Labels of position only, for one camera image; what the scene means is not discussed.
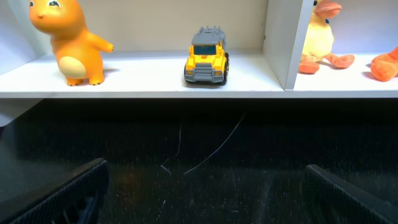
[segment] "glossy black countertop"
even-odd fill
[[[2,130],[0,201],[102,157],[100,223],[311,223],[309,164],[398,207],[397,102],[44,100]]]

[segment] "toy truck roof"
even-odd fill
[[[216,45],[223,41],[225,45],[225,34],[220,27],[200,28],[199,32],[193,36],[192,45]]]

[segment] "yellow plush duck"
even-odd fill
[[[348,68],[354,63],[354,55],[338,57],[331,53],[335,38],[331,32],[328,19],[337,16],[341,9],[340,4],[330,0],[313,2],[311,20],[298,68],[300,73],[316,73],[320,68],[317,62],[324,58],[336,68]]]

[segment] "toy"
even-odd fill
[[[52,52],[68,85],[85,78],[90,85],[104,82],[100,51],[110,53],[113,45],[88,31],[78,0],[31,0],[30,21],[51,36]]]
[[[335,38],[328,19],[337,16],[341,9],[340,4],[330,0],[313,2],[311,20],[298,68],[300,73],[316,73],[320,68],[317,62],[324,58],[336,68],[348,68],[353,64],[354,55],[338,57],[331,53]]]
[[[398,47],[373,59],[371,71],[378,80],[386,82],[398,75]]]
[[[220,27],[200,28],[189,47],[189,58],[184,68],[185,81],[225,85],[229,71],[229,54],[225,52],[225,47],[225,34]]]

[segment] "shelf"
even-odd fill
[[[297,74],[294,91],[298,95],[303,94],[298,91],[310,91],[317,97],[398,97],[398,78],[381,82],[371,73],[372,59],[380,54],[355,54],[355,63],[344,70],[332,68],[324,60],[316,74]]]
[[[186,52],[104,55],[105,82],[68,86],[55,57],[44,56],[0,75],[0,98],[263,98],[283,89],[261,53],[231,52],[225,86],[183,80]]]

